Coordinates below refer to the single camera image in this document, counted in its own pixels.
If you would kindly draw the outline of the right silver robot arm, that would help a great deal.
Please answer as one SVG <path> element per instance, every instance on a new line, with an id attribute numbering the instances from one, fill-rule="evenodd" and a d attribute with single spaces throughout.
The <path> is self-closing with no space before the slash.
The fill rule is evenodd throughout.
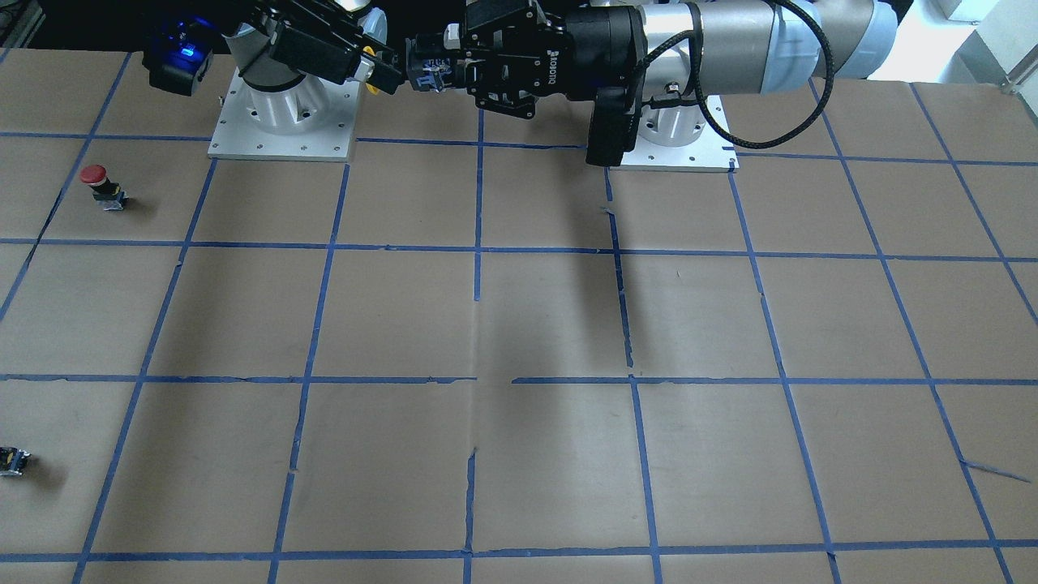
<path id="1" fill-rule="evenodd" d="M 368 92 L 394 95 L 405 81 L 388 41 L 388 15 L 371 1 L 219 1 L 221 33 L 238 78 L 255 99 L 286 99 L 293 121 L 278 121 L 271 105 L 252 116 L 266 131 L 296 132 L 329 107 L 322 83 L 359 82 Z"/>

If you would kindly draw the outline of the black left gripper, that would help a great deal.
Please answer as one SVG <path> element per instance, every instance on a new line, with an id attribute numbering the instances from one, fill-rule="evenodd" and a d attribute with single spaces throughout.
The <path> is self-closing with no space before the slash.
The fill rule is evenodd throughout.
<path id="1" fill-rule="evenodd" d="M 462 28 L 422 32 L 405 41 L 415 92 L 464 90 L 482 110 L 534 110 L 535 100 L 564 95 L 605 110 L 632 110 L 644 85 L 644 15 L 630 5 L 545 11 L 538 1 L 474 1 Z"/>

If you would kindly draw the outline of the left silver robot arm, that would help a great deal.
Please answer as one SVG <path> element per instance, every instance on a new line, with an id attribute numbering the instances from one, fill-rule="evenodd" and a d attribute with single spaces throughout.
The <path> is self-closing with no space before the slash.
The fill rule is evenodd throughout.
<path id="1" fill-rule="evenodd" d="M 900 19 L 886 1 L 471 1 L 457 23 L 405 41 L 419 92 L 464 90 L 481 110 L 532 118 L 538 99 L 593 104 L 588 163 L 614 166 L 644 116 L 696 107 L 742 148 L 785 144 L 812 126 L 838 78 L 885 62 Z M 815 110 L 772 138 L 738 138 L 707 98 L 768 95 L 824 80 Z"/>

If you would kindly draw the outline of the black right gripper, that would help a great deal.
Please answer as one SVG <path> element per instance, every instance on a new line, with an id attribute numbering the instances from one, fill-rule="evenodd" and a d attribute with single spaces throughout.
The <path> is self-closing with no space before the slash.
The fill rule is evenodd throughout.
<path id="1" fill-rule="evenodd" d="M 223 31 L 247 24 L 260 48 L 237 57 L 238 77 L 252 86 L 285 86 L 304 75 L 342 83 L 357 81 L 378 95 L 404 84 L 387 24 L 364 26 L 364 1 L 224 1 Z"/>

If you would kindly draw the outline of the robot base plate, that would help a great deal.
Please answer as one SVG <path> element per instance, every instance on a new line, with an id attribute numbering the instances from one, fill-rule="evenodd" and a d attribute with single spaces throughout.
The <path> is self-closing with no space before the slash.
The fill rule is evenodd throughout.
<path id="1" fill-rule="evenodd" d="M 708 126 L 696 105 L 667 109 L 641 108 L 641 126 L 632 151 L 614 170 L 734 173 L 735 147 Z"/>
<path id="2" fill-rule="evenodd" d="M 220 160 L 351 160 L 364 86 L 305 76 L 295 88 L 260 92 L 234 74 L 208 156 Z"/>

